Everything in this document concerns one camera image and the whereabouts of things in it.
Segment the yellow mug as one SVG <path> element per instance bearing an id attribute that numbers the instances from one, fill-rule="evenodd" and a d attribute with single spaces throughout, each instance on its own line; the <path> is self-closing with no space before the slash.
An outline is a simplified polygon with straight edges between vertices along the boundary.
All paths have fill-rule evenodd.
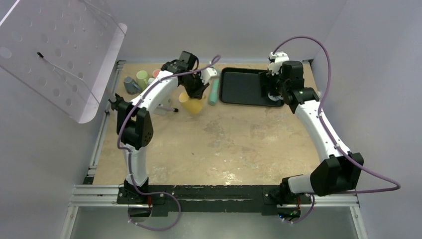
<path id="1" fill-rule="evenodd" d="M 206 96 L 203 95 L 201 99 L 190 98 L 186 92 L 179 94 L 178 100 L 181 106 L 191 114 L 198 114 L 203 109 L 203 101 Z"/>

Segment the dark teal hexagonal mug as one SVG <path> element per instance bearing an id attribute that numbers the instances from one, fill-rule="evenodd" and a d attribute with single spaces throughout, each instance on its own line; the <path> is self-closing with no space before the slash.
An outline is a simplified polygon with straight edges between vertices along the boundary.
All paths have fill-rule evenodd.
<path id="1" fill-rule="evenodd" d="M 126 92 L 130 95 L 135 95 L 142 92 L 142 88 L 130 76 L 127 76 L 124 78 L 123 84 L 124 84 Z"/>

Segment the grey-blue mug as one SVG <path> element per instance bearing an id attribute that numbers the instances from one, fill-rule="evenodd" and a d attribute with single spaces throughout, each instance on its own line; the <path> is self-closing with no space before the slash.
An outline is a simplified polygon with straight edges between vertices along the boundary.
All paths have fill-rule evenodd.
<path id="1" fill-rule="evenodd" d="M 283 97 L 281 95 L 272 95 L 271 93 L 268 93 L 268 98 L 272 101 L 282 101 Z"/>

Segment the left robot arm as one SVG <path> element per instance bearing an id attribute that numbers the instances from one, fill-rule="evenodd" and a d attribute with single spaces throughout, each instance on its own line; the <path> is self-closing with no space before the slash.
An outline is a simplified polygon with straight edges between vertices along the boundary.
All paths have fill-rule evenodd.
<path id="1" fill-rule="evenodd" d="M 152 195 L 146 173 L 146 147 L 154 134 L 152 113 L 179 86 L 185 88 L 188 99 L 201 100 L 211 80 L 218 76 L 213 66 L 219 59 L 217 55 L 207 66 L 199 68 L 197 56 L 183 51 L 178 59 L 163 64 L 153 82 L 132 101 L 115 96 L 111 108 L 117 112 L 117 147 L 123 151 L 127 167 L 119 201 L 128 198 L 141 204 Z"/>

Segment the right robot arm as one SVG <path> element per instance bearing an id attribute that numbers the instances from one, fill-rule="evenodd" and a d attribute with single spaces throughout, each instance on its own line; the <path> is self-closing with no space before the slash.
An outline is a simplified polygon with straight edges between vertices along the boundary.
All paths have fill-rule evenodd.
<path id="1" fill-rule="evenodd" d="M 364 159 L 350 151 L 329 123 L 321 122 L 325 116 L 319 109 L 321 99 L 314 88 L 305 86 L 302 62 L 272 61 L 259 77 L 263 88 L 282 97 L 302 122 L 320 160 L 311 174 L 283 178 L 278 191 L 269 195 L 280 203 L 290 203 L 302 194 L 326 196 L 355 190 Z"/>

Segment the pink mug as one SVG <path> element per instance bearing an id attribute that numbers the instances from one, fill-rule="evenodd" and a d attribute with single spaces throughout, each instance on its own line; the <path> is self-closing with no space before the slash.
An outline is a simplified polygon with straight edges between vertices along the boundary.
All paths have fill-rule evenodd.
<path id="1" fill-rule="evenodd" d="M 152 73 L 152 77 L 153 78 L 157 78 L 157 76 L 159 75 L 159 73 L 161 72 L 161 70 L 160 69 L 156 69 L 156 70 L 154 70 L 153 71 L 153 73 Z"/>

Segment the light green mug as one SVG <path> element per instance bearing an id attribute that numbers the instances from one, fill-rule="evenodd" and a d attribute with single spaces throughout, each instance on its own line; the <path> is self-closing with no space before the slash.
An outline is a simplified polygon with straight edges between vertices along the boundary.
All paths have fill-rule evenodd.
<path id="1" fill-rule="evenodd" d="M 150 75 L 145 70 L 140 70 L 136 73 L 136 83 L 141 91 L 144 91 L 148 86 Z"/>

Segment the black plastic tray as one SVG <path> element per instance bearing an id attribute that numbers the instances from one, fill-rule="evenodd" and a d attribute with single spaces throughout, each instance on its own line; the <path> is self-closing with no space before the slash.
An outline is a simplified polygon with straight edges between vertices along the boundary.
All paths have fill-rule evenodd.
<path id="1" fill-rule="evenodd" d="M 283 100 L 273 101 L 260 81 L 262 69 L 225 67 L 220 74 L 219 100 L 225 104 L 273 107 L 284 105 Z"/>

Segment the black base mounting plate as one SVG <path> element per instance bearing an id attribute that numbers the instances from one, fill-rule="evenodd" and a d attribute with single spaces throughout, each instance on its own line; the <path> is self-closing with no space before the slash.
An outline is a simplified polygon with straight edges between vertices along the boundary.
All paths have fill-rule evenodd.
<path id="1" fill-rule="evenodd" d="M 140 190 L 128 183 L 119 187 L 117 204 L 145 206 L 154 217 L 178 211 L 298 217 L 298 208 L 312 202 L 305 195 L 281 195 L 279 185 L 147 185 Z"/>

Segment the clear perforated acrylic panel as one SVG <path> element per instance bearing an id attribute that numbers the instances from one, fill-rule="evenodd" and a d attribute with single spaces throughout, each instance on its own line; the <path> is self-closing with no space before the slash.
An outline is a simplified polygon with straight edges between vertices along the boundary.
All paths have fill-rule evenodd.
<path id="1" fill-rule="evenodd" d="M 126 32 L 104 0 L 17 0 L 0 22 L 0 65 L 87 123 L 100 109 Z"/>

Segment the aluminium frame rail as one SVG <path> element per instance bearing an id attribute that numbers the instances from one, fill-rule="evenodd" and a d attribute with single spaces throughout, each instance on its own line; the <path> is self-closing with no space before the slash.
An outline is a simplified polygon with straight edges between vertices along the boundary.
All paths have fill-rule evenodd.
<path id="1" fill-rule="evenodd" d="M 154 133 L 135 168 L 146 170 L 151 200 L 126 192 L 127 166 L 116 147 L 117 116 L 109 112 L 95 165 L 118 162 L 117 185 L 82 184 L 72 193 L 64 239 L 363 239 L 353 194 L 280 197 L 286 177 L 310 174 L 334 154 L 311 127 L 317 105 L 257 107 L 203 103 L 195 115 L 152 115 Z"/>

